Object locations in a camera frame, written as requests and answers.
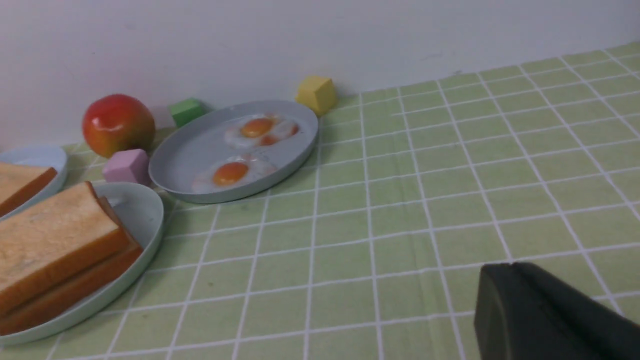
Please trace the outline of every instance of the plate rim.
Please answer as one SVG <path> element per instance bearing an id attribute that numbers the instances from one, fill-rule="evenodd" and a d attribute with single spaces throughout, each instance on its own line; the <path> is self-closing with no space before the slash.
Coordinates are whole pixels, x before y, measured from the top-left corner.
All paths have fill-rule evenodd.
<path id="1" fill-rule="evenodd" d="M 42 323 L 40 325 L 34 326 L 32 328 L 14 332 L 13 334 L 0 336 L 0 346 L 5 345 L 19 345 L 23 343 L 31 343 L 32 341 L 41 340 L 43 338 L 47 338 L 49 336 L 53 336 L 63 332 L 83 321 L 90 318 L 91 316 L 102 311 L 108 304 L 115 301 L 117 298 L 121 297 L 127 289 L 145 272 L 145 270 L 151 264 L 153 257 L 155 256 L 160 243 L 163 239 L 164 233 L 164 203 L 162 202 L 162 198 L 160 195 L 155 192 L 153 189 L 135 183 L 104 183 L 104 184 L 96 184 L 95 188 L 99 189 L 102 187 L 109 186 L 130 186 L 132 188 L 138 188 L 136 191 L 143 192 L 152 192 L 155 196 L 153 196 L 154 200 L 157 202 L 156 205 L 160 205 L 161 209 L 161 218 L 160 218 L 160 226 L 155 230 L 155 233 L 152 239 L 149 241 L 147 247 L 144 248 L 142 254 L 135 260 L 135 262 L 117 279 L 112 281 L 111 283 L 103 286 L 101 289 L 92 293 L 91 300 L 86 301 L 85 303 L 77 306 L 70 311 L 65 311 L 64 313 L 56 316 L 55 318 L 49 320 L 48 322 Z M 104 306 L 101 306 L 96 311 L 92 311 L 91 307 L 94 306 L 97 302 L 100 302 L 101 299 L 107 297 L 110 289 L 117 287 L 121 284 L 124 284 L 124 287 L 118 293 L 115 293 L 113 299 L 107 302 Z"/>
<path id="2" fill-rule="evenodd" d="M 62 149 L 62 147 L 60 146 L 55 146 L 55 145 L 34 145 L 34 146 L 27 146 L 27 147 L 18 147 L 16 149 L 11 149 L 11 150 L 7 150 L 4 152 L 0 152 L 0 161 L 3 161 L 3 157 L 4 156 L 11 156 L 11 153 L 14 152 L 20 152 L 20 151 L 26 151 L 29 149 L 33 149 L 36 150 L 38 152 L 42 151 L 47 151 L 47 152 L 51 152 L 54 151 L 56 153 L 57 156 L 61 156 L 61 166 L 60 169 L 56 169 L 57 174 L 56 176 L 53 177 L 53 179 L 51 179 L 51 181 L 49 181 L 49 184 L 45 185 L 45 187 L 43 187 L 38 193 L 36 193 L 34 196 L 30 197 L 27 201 L 25 201 L 24 203 L 22 203 L 20 206 L 18 206 L 17 208 L 11 210 L 9 213 L 3 215 L 0 217 L 0 221 L 12 217 L 28 208 L 30 208 L 31 206 L 35 205 L 36 203 L 45 200 L 48 197 L 51 197 L 55 194 L 57 194 L 60 189 L 62 189 L 62 187 L 65 185 L 65 181 L 67 180 L 67 174 L 68 174 L 68 162 L 69 162 L 69 155 L 67 154 L 67 152 Z"/>
<path id="3" fill-rule="evenodd" d="M 314 133 L 312 134 L 312 139 L 311 139 L 310 143 L 306 147 L 304 147 L 294 159 L 292 159 L 291 161 L 286 163 L 284 166 L 279 168 L 273 174 L 270 174 L 270 175 L 268 175 L 268 176 L 266 176 L 266 177 L 264 177 L 262 179 L 259 179 L 258 181 L 254 181 L 252 183 L 248 183 L 248 184 L 239 186 L 237 188 L 232 188 L 232 189 L 221 191 L 221 192 L 213 192 L 213 193 L 185 192 L 185 191 L 180 191 L 180 190 L 176 190 L 176 189 L 173 189 L 173 188 L 169 188 L 169 187 L 157 182 L 157 179 L 154 176 L 154 171 L 152 171 L 152 164 L 158 162 L 158 157 L 157 157 L 158 150 L 162 146 L 164 146 L 165 143 L 171 137 L 175 136 L 180 131 L 183 131 L 184 129 L 187 129 L 189 126 L 194 126 L 194 124 L 197 124 L 197 122 L 203 121 L 203 119 L 207 115 L 210 115 L 210 114 L 212 114 L 214 112 L 229 110 L 229 109 L 235 108 L 237 106 L 246 106 L 246 105 L 260 104 L 260 103 L 265 103 L 265 102 L 281 102 L 281 103 L 284 103 L 284 104 L 288 104 L 289 106 L 293 105 L 293 106 L 299 107 L 299 109 L 301 111 L 307 112 L 307 115 L 309 115 L 310 118 L 312 117 L 313 119 L 316 120 L 315 126 L 313 126 Z M 224 200 L 208 200 L 208 201 L 205 201 L 205 202 L 198 202 L 199 204 L 215 204 L 215 203 L 220 203 L 220 202 L 228 202 L 228 201 L 233 201 L 233 200 L 239 200 L 239 199 L 243 199 L 245 197 L 249 197 L 249 196 L 255 195 L 256 193 L 260 193 L 260 192 L 262 192 L 264 190 L 267 190 L 268 188 L 271 188 L 272 186 L 278 184 L 280 181 L 286 179 L 291 174 L 293 174 L 295 171 L 297 171 L 297 169 L 299 169 L 302 166 L 302 164 L 304 164 L 304 161 L 308 158 L 308 156 L 312 153 L 313 148 L 316 146 L 316 144 L 318 142 L 319 132 L 320 132 L 320 124 L 319 124 L 319 120 L 318 120 L 318 117 L 316 116 L 316 114 L 310 108 L 308 108 L 308 107 L 306 107 L 306 106 L 304 106 L 302 104 L 299 104 L 298 102 L 289 101 L 289 100 L 282 100 L 282 99 L 268 99 L 268 100 L 242 102 L 240 104 L 227 106 L 225 108 L 222 108 L 222 109 L 219 109 L 219 110 L 214 110 L 214 111 L 212 111 L 210 113 L 206 113 L 205 115 L 202 115 L 201 117 L 192 120 L 191 122 L 189 122 L 185 126 L 182 126 L 182 127 L 178 128 L 178 129 L 176 129 L 172 134 L 167 136 L 160 143 L 160 145 L 158 145 L 158 147 L 154 151 L 153 155 L 149 159 L 148 172 L 149 172 L 149 176 L 150 176 L 151 180 L 156 185 L 158 185 L 158 187 L 162 188 L 164 191 L 172 194 L 173 196 L 178 197 L 180 200 L 184 200 L 184 201 L 187 201 L 187 202 L 192 202 L 194 198 L 208 198 L 208 199 L 224 198 Z M 265 183 L 265 185 L 264 186 L 256 186 L 256 184 L 259 184 L 259 183 Z M 230 192 L 232 192 L 232 193 L 243 193 L 243 195 L 242 196 L 237 196 L 237 197 L 225 196 L 226 194 L 229 194 Z"/>

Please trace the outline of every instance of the yellow cube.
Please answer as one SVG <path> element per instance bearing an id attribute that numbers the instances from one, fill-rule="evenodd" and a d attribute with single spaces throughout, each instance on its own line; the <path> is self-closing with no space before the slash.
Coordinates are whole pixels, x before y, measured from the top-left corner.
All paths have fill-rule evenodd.
<path id="1" fill-rule="evenodd" d="M 321 76 L 307 76 L 298 88 L 296 102 L 313 110 L 318 117 L 326 114 L 338 102 L 333 81 Z"/>

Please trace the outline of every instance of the black object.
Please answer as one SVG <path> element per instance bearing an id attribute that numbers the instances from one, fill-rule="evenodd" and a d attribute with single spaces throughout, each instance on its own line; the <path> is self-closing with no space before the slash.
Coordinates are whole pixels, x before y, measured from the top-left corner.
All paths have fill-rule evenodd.
<path id="1" fill-rule="evenodd" d="M 640 326 L 532 263 L 480 271 L 483 360 L 640 360 Z"/>

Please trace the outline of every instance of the fried egg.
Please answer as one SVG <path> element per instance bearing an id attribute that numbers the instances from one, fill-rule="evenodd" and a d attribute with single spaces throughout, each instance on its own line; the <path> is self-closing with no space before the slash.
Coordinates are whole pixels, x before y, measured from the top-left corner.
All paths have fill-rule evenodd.
<path id="1" fill-rule="evenodd" d="M 269 146 L 295 135 L 299 130 L 293 120 L 265 115 L 241 120 L 225 132 L 225 142 L 234 149 Z"/>
<path id="2" fill-rule="evenodd" d="M 274 165 L 251 154 L 232 156 L 199 173 L 191 189 L 195 193 L 221 192 L 262 179 L 275 170 Z"/>

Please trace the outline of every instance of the toy block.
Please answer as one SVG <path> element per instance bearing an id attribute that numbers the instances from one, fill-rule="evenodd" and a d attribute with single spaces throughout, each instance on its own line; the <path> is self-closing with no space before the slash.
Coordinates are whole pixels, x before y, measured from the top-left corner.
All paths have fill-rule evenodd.
<path id="1" fill-rule="evenodd" d="M 206 113 L 200 101 L 189 98 L 169 106 L 176 127 L 182 127 Z"/>
<path id="2" fill-rule="evenodd" d="M 296 102 L 313 110 L 318 117 L 326 114 L 338 102 L 333 81 L 321 76 L 307 76 L 300 83 Z"/>
<path id="3" fill-rule="evenodd" d="M 149 185 L 149 157 L 141 149 L 118 151 L 104 165 L 102 175 L 108 183 Z"/>

